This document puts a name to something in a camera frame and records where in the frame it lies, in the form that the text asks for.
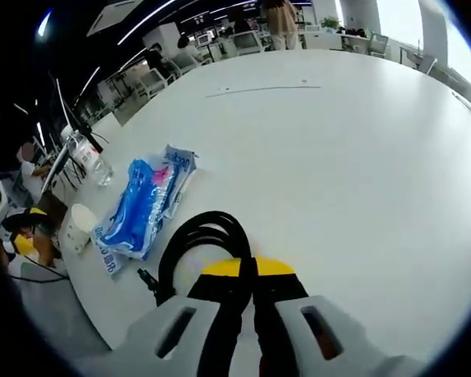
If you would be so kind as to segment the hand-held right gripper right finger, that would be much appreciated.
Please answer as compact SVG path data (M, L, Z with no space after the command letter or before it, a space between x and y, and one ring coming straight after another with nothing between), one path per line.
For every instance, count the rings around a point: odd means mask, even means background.
M255 329L262 370L271 376L372 376L381 352L360 323L323 296L307 293L295 271L257 257Z

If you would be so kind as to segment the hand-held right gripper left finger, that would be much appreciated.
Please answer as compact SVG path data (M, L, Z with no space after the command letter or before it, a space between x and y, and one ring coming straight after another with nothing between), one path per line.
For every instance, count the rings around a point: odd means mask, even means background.
M209 265L187 296L146 272L141 275L157 307L115 350L115 371L124 376L228 375L252 295L255 258Z

